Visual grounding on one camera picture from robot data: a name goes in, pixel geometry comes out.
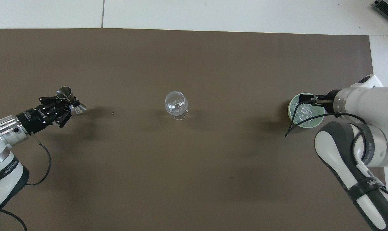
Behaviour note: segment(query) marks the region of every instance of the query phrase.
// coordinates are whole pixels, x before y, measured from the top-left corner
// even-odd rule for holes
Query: metal jigger
[[[70,102],[73,102],[76,100],[76,97],[73,94],[73,91],[70,87],[64,86],[57,90],[57,98],[59,99],[66,99]],[[78,105],[77,107],[73,108],[76,114],[82,114],[84,111],[86,111],[86,106],[84,104]]]

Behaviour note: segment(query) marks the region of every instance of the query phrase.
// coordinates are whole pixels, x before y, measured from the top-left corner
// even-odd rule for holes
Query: glass base
[[[187,114],[188,114],[188,110],[185,110],[185,112],[183,114],[181,114],[181,115],[173,115],[172,117],[173,117],[174,120],[182,120],[182,119],[184,119],[187,116]]]

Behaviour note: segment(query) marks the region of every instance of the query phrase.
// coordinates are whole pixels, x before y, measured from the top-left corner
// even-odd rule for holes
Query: black strap
[[[354,186],[350,187],[347,194],[351,201],[355,202],[361,196],[367,194],[369,191],[379,189],[381,187],[385,187],[385,185],[378,178],[370,176],[354,184]]]
[[[13,160],[8,164],[6,167],[4,167],[2,170],[0,170],[0,180],[3,179],[3,177],[6,177],[9,175],[19,164],[19,161],[16,156],[14,156]]]

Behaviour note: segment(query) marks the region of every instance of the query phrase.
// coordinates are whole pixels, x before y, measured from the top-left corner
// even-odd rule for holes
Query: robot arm
[[[370,227],[388,231],[388,191],[367,168],[388,166],[388,88],[371,75],[311,99],[329,113],[354,114],[367,122],[343,116],[348,123],[326,124],[315,137],[315,149]]]
[[[85,106],[80,104],[69,87],[57,91],[57,97],[39,98],[40,105],[17,116],[0,120],[0,209],[27,183],[29,171],[10,151],[29,135],[56,124],[63,127],[71,117],[71,111],[81,114]]]

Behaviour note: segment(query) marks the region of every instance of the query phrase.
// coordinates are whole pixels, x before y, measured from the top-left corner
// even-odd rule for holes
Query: brown mat
[[[38,133],[49,178],[5,209],[30,231],[370,230],[315,153],[320,127],[283,135],[296,94],[372,72],[367,36],[0,30],[0,118],[63,85],[88,108]],[[185,120],[164,109],[172,90]],[[29,182],[43,176],[33,139],[12,151]],[[0,215],[0,230],[20,228]]]

